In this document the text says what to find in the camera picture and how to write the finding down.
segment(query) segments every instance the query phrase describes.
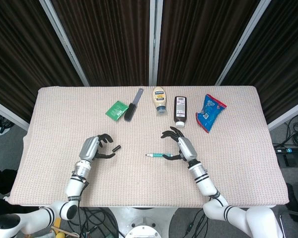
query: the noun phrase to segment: bottle label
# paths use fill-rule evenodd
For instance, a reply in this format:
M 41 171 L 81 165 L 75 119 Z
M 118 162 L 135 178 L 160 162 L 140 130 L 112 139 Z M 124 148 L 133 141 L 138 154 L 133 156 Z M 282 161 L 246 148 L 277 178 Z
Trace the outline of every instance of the bottle label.
M 157 101 L 163 101 L 164 100 L 164 92 L 163 91 L 156 91 L 154 93 L 154 98 L 157 100 Z
M 177 117 L 185 117 L 185 98 L 178 97 L 177 98 L 177 106 L 176 106 L 176 116 Z

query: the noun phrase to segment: mayonnaise bottle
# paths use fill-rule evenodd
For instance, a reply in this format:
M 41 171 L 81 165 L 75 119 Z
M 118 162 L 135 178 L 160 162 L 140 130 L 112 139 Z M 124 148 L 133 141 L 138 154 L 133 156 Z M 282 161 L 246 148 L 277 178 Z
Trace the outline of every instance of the mayonnaise bottle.
M 165 108 L 165 105 L 167 103 L 167 96 L 165 94 L 164 89 L 161 87 L 155 87 L 152 92 L 152 99 L 155 108 L 157 109 L 157 114 L 166 114 L 167 110 Z

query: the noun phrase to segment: white bottle cap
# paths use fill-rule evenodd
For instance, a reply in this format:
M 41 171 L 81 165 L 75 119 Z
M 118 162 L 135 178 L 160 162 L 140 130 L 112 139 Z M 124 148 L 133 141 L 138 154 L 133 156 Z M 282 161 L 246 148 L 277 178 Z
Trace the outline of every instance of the white bottle cap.
M 177 121 L 175 123 L 175 127 L 177 127 L 177 128 L 183 128 L 184 127 L 184 122 L 183 121 Z

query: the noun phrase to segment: white circular base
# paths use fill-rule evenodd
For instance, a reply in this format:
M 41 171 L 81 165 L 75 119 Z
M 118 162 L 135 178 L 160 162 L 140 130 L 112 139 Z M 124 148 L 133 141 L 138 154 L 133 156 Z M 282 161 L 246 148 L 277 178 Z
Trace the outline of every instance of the white circular base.
M 154 228 L 149 226 L 137 226 L 131 229 L 126 235 L 126 238 L 138 237 L 161 238 L 160 234 Z
M 147 210 L 132 207 L 109 207 L 109 209 L 116 218 L 120 232 L 125 236 L 133 228 L 149 226 L 156 229 L 161 237 L 168 238 L 170 222 L 177 207 L 159 207 Z

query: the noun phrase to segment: power strip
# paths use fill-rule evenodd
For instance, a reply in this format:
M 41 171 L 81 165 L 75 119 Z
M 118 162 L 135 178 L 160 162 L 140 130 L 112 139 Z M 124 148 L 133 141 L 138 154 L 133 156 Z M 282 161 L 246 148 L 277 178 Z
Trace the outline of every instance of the power strip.
M 298 148 L 275 149 L 280 168 L 298 168 Z

